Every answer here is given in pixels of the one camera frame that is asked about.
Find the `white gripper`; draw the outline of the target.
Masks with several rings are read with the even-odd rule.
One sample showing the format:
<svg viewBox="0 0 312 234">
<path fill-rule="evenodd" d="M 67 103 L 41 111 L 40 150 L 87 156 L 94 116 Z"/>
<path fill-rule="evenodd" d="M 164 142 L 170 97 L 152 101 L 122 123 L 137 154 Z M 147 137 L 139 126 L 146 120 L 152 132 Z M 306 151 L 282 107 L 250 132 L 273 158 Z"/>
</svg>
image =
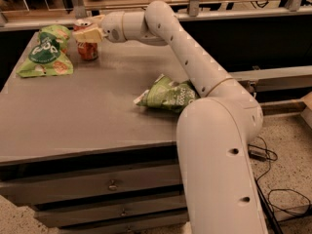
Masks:
<svg viewBox="0 0 312 234">
<path fill-rule="evenodd" d="M 101 27 L 110 42 L 123 43 L 125 36 L 123 32 L 124 12 L 112 12 L 105 15 L 88 17 L 91 23 L 101 24 Z M 99 43 L 104 38 L 103 31 L 98 27 L 80 29 L 73 32 L 73 37 L 77 42 Z"/>
</svg>

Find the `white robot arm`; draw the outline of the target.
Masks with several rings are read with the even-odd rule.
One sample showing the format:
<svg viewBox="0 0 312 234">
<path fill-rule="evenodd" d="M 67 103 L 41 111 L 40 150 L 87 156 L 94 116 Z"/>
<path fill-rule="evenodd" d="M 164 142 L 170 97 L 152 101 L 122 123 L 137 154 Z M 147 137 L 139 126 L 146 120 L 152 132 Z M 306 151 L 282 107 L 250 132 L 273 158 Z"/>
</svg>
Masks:
<svg viewBox="0 0 312 234">
<path fill-rule="evenodd" d="M 193 234 L 268 234 L 248 145 L 260 132 L 256 99 L 181 26 L 163 1 L 143 12 L 80 19 L 80 42 L 169 46 L 199 94 L 182 111 L 176 146 Z"/>
</svg>

